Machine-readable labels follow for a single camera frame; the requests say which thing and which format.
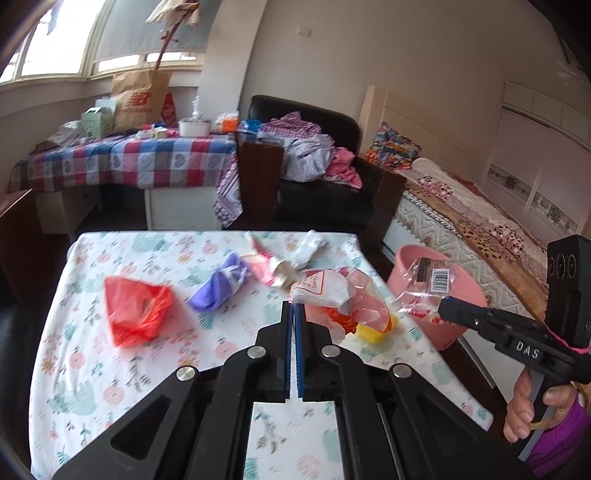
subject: pink string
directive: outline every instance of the pink string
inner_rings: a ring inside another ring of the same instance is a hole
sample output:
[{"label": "pink string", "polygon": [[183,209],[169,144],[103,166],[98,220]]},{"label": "pink string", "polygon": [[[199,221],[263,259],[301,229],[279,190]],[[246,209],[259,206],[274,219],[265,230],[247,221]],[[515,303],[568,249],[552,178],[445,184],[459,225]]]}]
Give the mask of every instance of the pink string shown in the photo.
[{"label": "pink string", "polygon": [[550,330],[547,325],[544,325],[544,326],[546,327],[546,330],[548,330],[548,333],[550,335],[552,335],[556,340],[558,340],[566,348],[570,348],[573,352],[579,353],[581,355],[584,355],[586,353],[590,353],[589,352],[589,347],[587,347],[587,348],[575,348],[574,346],[570,346],[568,343],[566,343],[564,340],[562,340],[562,338],[560,338],[552,330]]}]

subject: green box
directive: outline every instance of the green box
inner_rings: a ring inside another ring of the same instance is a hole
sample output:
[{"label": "green box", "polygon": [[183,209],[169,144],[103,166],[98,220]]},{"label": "green box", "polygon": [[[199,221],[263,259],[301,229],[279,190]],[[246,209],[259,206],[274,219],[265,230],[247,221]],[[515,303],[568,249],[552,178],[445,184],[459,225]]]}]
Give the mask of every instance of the green box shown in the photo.
[{"label": "green box", "polygon": [[89,138],[105,138],[113,133],[113,112],[110,108],[94,106],[80,117],[82,129]]}]

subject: window blind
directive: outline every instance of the window blind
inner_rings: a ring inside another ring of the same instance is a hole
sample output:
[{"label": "window blind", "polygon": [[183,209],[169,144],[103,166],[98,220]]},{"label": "window blind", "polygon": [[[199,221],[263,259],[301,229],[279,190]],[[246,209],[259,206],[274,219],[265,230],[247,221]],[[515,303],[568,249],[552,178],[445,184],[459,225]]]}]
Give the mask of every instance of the window blind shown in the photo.
[{"label": "window blind", "polygon": [[[148,54],[160,51],[164,22],[145,21],[160,0],[115,0],[105,30],[100,38],[95,63],[115,57]],[[197,29],[182,24],[168,49],[174,51],[203,51],[222,0],[202,0]]]}]

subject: mattress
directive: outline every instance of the mattress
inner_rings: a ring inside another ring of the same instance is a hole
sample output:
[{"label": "mattress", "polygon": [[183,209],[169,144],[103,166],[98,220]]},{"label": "mattress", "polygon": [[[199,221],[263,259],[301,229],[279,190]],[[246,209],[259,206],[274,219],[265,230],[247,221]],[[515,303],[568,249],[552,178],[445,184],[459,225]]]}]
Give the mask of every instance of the mattress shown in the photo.
[{"label": "mattress", "polygon": [[486,261],[466,245],[452,222],[426,202],[405,190],[394,221],[402,225],[425,246],[458,262],[481,285],[491,307],[531,317],[515,293]]}]

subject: barcode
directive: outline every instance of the barcode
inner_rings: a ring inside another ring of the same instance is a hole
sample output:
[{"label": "barcode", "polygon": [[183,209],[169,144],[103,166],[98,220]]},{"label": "barcode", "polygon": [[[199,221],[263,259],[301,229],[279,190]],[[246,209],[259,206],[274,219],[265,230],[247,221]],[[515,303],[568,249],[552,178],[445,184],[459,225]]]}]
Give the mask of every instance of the barcode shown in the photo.
[{"label": "barcode", "polygon": [[431,291],[433,293],[449,293],[449,269],[434,268],[431,276]]}]

